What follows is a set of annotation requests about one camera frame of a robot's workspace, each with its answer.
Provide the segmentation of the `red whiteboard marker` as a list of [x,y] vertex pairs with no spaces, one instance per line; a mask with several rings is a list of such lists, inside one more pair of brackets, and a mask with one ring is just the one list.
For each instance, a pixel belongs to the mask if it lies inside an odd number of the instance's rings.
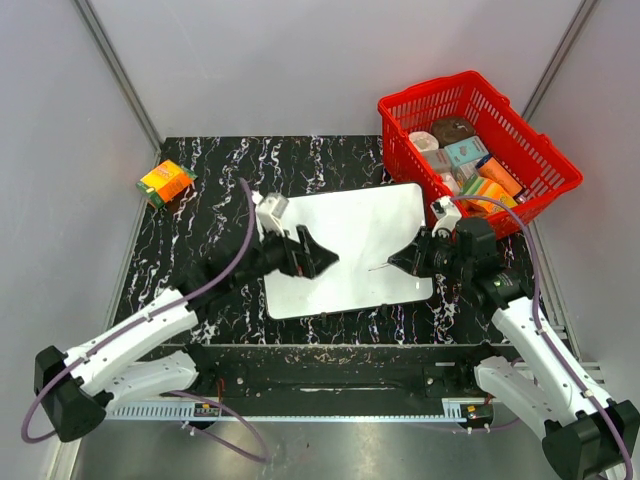
[[367,271],[368,272],[374,272],[374,271],[381,270],[381,269],[384,269],[384,268],[387,268],[387,267],[390,267],[390,266],[393,266],[393,265],[390,264],[389,262],[384,262],[384,263],[381,263],[380,265],[376,265],[376,266],[373,266],[373,267],[369,268]]

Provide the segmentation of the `white whiteboard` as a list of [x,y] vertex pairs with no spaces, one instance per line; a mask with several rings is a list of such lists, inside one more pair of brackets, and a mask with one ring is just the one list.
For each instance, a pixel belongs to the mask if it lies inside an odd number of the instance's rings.
[[305,225],[339,261],[312,280],[274,271],[264,277],[266,308],[274,320],[333,314],[427,300],[432,280],[413,277],[387,262],[426,224],[416,183],[291,197],[282,217],[292,237]]

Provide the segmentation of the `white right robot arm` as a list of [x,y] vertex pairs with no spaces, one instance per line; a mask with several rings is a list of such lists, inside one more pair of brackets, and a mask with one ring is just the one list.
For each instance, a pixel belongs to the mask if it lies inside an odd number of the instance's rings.
[[459,281],[531,373],[525,377],[495,349],[481,347],[454,373],[460,392],[484,391],[507,406],[539,438],[558,477],[603,478],[621,466],[624,478],[632,478],[638,409],[629,400],[615,401],[558,338],[538,295],[500,260],[488,221],[463,218],[451,231],[422,227],[388,261],[418,278]]

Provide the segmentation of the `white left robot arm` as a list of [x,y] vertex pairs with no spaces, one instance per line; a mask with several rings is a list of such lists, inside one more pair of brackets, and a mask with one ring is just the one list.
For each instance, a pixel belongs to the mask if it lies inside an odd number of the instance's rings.
[[217,373],[199,361],[199,349],[188,347],[151,362],[142,361],[142,356],[195,327],[200,311],[259,277],[277,271],[312,280],[339,260],[304,225],[297,226],[294,235],[267,231],[257,246],[251,246],[255,231],[248,229],[227,266],[203,260],[112,329],[66,351],[48,346],[37,353],[35,404],[43,408],[53,436],[62,442],[78,440],[129,401],[185,389],[208,394]]

